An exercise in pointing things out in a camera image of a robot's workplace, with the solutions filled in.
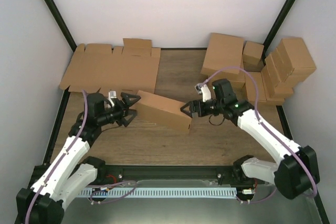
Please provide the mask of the leaning folded cardboard box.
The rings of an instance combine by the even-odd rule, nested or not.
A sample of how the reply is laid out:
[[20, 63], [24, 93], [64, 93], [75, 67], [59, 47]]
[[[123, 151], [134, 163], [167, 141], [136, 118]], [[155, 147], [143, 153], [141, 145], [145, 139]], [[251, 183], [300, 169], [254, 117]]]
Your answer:
[[261, 70], [266, 93], [272, 99], [286, 99], [293, 95], [293, 88], [283, 84], [275, 64], [274, 53], [265, 58], [265, 66]]

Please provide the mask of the large folded cardboard box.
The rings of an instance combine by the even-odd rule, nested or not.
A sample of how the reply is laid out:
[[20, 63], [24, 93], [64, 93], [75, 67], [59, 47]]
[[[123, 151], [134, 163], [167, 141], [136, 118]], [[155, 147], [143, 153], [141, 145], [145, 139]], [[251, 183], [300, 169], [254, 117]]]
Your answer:
[[205, 58], [201, 68], [201, 74], [211, 76], [219, 72], [215, 78], [238, 80], [242, 63], [244, 39], [241, 37], [211, 33]]

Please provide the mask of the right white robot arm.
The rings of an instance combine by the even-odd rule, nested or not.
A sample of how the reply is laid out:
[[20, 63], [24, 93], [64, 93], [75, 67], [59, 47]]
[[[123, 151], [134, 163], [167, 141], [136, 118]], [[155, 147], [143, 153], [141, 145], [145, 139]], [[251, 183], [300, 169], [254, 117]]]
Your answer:
[[317, 155], [310, 146], [302, 147], [288, 139], [270, 125], [246, 100], [238, 100], [227, 79], [216, 80], [209, 89], [207, 84], [195, 86], [199, 100], [190, 101], [180, 110], [189, 117], [222, 115], [225, 120], [248, 133], [273, 158], [273, 162], [261, 161], [246, 155], [234, 163], [233, 177], [244, 184], [251, 178], [272, 184], [287, 199], [311, 190], [311, 197], [317, 194], [320, 174]]

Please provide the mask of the left black frame post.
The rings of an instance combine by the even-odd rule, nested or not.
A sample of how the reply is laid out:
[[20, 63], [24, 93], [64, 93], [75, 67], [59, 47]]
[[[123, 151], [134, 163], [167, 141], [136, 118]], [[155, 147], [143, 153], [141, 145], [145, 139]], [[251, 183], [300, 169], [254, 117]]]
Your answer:
[[74, 52], [77, 48], [77, 44], [68, 29], [68, 26], [66, 25], [66, 22], [64, 21], [56, 3], [54, 0], [44, 0], [45, 4], [47, 5], [50, 13], [52, 14], [55, 22], [57, 23], [59, 29], [61, 30], [65, 40], [67, 41], [69, 47]]

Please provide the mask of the brown cardboard box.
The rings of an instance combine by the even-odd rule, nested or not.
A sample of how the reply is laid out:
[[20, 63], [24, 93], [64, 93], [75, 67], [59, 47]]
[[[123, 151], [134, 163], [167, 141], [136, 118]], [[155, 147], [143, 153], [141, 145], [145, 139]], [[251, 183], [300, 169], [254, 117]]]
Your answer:
[[141, 97], [135, 104], [140, 119], [189, 133], [192, 118], [180, 110], [185, 103], [141, 90], [137, 95]]

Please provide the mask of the small folded cardboard box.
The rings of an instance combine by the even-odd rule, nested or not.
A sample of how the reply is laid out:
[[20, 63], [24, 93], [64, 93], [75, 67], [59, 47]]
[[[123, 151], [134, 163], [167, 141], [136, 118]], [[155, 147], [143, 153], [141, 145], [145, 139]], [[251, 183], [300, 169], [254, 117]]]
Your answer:
[[254, 66], [258, 65], [261, 61], [263, 50], [264, 45], [252, 41], [246, 41], [243, 50], [243, 62]]

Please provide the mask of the middle folded cardboard box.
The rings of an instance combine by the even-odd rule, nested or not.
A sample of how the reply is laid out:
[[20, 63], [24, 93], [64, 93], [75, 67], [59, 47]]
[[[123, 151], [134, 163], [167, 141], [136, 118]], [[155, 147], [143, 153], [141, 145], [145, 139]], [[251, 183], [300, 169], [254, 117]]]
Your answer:
[[243, 86], [243, 93], [246, 99], [255, 104], [256, 98], [258, 103], [266, 104], [266, 94], [264, 89], [264, 83], [260, 72], [249, 72], [253, 79], [245, 74], [245, 84]]

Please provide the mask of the low cardboard box stack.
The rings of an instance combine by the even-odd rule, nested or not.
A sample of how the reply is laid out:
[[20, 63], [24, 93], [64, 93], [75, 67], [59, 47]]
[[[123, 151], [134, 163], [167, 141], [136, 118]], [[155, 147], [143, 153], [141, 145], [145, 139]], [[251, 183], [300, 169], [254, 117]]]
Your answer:
[[284, 98], [271, 98], [271, 97], [266, 97], [266, 103], [268, 105], [283, 105], [285, 102]]

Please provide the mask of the flat cardboard sheet stack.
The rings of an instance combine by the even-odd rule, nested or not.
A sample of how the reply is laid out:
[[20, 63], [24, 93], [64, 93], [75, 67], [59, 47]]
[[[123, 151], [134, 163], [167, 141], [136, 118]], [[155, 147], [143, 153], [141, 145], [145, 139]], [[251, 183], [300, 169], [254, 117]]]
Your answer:
[[79, 44], [59, 87], [70, 92], [154, 92], [161, 49], [149, 39], [125, 38], [123, 46]]

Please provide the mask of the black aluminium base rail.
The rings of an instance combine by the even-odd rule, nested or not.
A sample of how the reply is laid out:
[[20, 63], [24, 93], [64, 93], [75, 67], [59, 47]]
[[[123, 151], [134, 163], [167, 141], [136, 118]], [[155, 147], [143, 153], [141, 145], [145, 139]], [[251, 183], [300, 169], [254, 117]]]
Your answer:
[[103, 185], [121, 180], [217, 180], [219, 184], [248, 184], [252, 179], [274, 182], [271, 168], [249, 164], [247, 174], [238, 166], [131, 166], [93, 164], [97, 178], [93, 185]]

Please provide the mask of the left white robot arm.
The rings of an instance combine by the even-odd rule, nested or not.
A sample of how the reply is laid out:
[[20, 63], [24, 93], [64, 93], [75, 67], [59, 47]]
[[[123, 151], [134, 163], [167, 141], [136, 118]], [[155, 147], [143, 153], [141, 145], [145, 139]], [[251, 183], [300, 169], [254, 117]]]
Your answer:
[[105, 161], [88, 157], [94, 142], [107, 124], [127, 127], [136, 117], [132, 108], [141, 97], [109, 91], [83, 94], [84, 110], [71, 127], [65, 144], [46, 171], [29, 188], [16, 196], [20, 223], [61, 223], [65, 211], [89, 184], [102, 184], [107, 178]]

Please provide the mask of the tall folded cardboard box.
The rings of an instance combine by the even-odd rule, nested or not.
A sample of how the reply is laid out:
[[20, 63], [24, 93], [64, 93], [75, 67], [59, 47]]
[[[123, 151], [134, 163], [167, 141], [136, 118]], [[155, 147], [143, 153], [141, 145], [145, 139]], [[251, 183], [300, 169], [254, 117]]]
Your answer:
[[277, 51], [283, 63], [283, 82], [287, 82], [290, 76], [308, 78], [315, 72], [316, 65], [302, 38], [283, 38]]

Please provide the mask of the black frame post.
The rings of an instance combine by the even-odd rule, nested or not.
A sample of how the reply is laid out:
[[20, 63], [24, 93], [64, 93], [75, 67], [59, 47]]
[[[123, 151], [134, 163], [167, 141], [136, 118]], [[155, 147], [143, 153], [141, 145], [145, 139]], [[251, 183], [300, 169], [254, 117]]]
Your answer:
[[55, 22], [57, 23], [59, 29], [61, 30], [65, 40], [67, 41], [69, 47], [74, 52], [77, 48], [77, 44], [68, 29], [68, 26], [66, 25], [66, 22], [64, 21], [56, 3], [54, 0], [44, 0], [45, 4], [47, 5], [50, 13], [52, 14]]
[[278, 13], [269, 33], [264, 40], [264, 53], [268, 50], [269, 46], [271, 45], [272, 41], [274, 40], [277, 32], [279, 31], [280, 27], [282, 26], [284, 20], [286, 19], [287, 15], [289, 14], [291, 8], [293, 7], [296, 0], [285, 0], [280, 12]]

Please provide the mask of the right black frame post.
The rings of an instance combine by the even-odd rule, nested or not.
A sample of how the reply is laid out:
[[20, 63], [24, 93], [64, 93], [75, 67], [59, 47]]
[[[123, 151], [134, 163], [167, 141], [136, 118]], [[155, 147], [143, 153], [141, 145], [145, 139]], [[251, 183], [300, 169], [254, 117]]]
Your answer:
[[277, 32], [279, 31], [280, 27], [282, 26], [284, 20], [286, 19], [287, 15], [289, 14], [291, 8], [293, 7], [296, 0], [285, 0], [280, 12], [278, 13], [269, 33], [264, 40], [264, 53], [268, 50], [269, 46], [271, 45], [272, 41], [274, 40]]

